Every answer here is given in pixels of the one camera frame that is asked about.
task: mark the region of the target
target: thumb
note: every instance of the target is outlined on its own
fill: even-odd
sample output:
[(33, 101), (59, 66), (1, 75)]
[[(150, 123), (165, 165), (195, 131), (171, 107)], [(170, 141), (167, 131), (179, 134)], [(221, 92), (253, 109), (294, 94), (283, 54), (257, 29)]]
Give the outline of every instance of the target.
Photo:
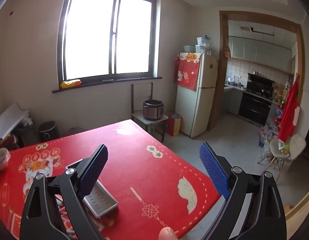
[(178, 240), (178, 237), (170, 227), (165, 227), (159, 233), (159, 240)]

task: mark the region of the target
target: window frame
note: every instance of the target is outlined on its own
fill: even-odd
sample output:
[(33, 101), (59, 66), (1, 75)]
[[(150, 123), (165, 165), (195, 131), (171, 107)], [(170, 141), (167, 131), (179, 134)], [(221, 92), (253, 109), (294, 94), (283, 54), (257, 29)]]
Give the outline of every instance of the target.
[[(117, 49), (117, 38), (115, 42), (115, 55), (114, 55), (114, 74), (112, 74), (112, 35), (115, 34), (117, 37), (118, 32), (118, 20), (119, 20), (119, 9), (120, 2), (117, 11), (117, 28), (116, 32), (113, 32), (113, 22), (114, 22), (114, 11), (116, 0), (113, 0), (112, 4), (112, 17), (111, 26), (109, 32), (109, 74), (98, 75), (90, 77), (78, 77), (81, 80), (82, 85), (98, 84), (98, 83), (109, 83), (111, 81), (124, 80), (124, 79), (139, 79), (139, 78), (152, 78), (154, 77), (154, 59), (155, 59), (155, 39), (156, 39), (156, 18), (157, 18), (157, 0), (145, 0), (151, 2), (151, 22), (150, 22), (150, 42), (149, 42), (149, 62), (148, 62), (148, 72), (142, 73), (120, 73), (116, 74), (116, 49)], [(58, 38), (57, 38), (57, 74), (59, 86), (64, 81), (69, 81), (71, 79), (66, 78), (66, 65), (65, 65), (65, 42), (66, 42), (66, 28), (67, 28), (67, 16), (69, 9), (71, 7), (72, 0), (64, 0), (61, 10), (61, 17), (59, 22)]]

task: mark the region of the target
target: refrigerator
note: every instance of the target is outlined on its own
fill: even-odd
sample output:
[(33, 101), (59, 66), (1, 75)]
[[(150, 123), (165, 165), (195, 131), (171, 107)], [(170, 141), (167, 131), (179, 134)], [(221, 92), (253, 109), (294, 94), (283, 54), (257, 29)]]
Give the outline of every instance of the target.
[[(188, 53), (180, 53), (183, 58)], [(217, 81), (218, 60), (214, 56), (198, 54), (200, 65), (196, 89), (178, 85), (176, 113), (181, 115), (180, 131), (191, 138), (207, 130), (207, 125), (213, 104), (213, 97)]]

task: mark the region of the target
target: chair backrest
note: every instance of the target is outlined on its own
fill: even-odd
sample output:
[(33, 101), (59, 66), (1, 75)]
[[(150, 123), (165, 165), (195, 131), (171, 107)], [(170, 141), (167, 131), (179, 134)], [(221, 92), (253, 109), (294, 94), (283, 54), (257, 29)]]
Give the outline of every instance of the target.
[(141, 111), (143, 102), (152, 99), (153, 83), (131, 85), (131, 113)]
[(294, 160), (297, 158), (302, 151), (306, 147), (306, 141), (305, 139), (298, 133), (294, 134), (289, 143), (289, 153), (290, 153), (290, 158)]

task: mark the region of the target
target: yellow package on window sill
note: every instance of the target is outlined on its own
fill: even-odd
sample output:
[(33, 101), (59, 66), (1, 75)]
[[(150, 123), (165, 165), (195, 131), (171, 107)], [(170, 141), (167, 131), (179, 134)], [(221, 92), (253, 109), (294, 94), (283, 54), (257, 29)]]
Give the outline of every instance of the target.
[(71, 88), (71, 87), (76, 87), (81, 85), (81, 80), (80, 79), (74, 79), (70, 81), (64, 81), (61, 83), (61, 88)]

